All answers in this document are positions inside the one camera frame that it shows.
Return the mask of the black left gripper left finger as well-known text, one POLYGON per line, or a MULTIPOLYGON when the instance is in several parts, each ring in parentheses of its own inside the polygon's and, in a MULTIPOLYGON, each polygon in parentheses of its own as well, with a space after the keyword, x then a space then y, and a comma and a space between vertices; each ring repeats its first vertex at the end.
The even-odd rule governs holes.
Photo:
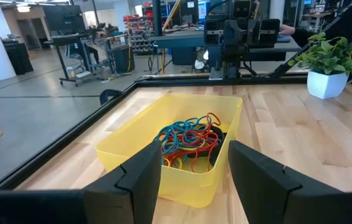
POLYGON ((83 188, 88 223, 151 223, 161 180, 161 143, 153 141, 83 188))

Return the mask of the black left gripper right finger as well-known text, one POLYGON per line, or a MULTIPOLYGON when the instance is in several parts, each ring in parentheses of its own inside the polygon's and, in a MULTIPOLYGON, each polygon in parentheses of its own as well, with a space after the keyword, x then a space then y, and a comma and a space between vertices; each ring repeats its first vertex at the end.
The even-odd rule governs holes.
POLYGON ((324 198, 341 191, 231 141, 232 180, 249 223, 322 223, 324 198))

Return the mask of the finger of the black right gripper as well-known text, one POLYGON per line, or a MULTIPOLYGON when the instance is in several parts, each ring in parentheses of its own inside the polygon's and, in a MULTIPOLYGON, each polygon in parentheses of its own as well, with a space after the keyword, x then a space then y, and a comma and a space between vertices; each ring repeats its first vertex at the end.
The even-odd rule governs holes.
POLYGON ((246 41, 247 19, 229 19, 224 22, 224 45, 243 45, 246 41))
POLYGON ((247 44, 250 47, 253 47, 259 43, 259 34, 260 34, 260 21, 258 20, 249 20, 247 27, 247 44))

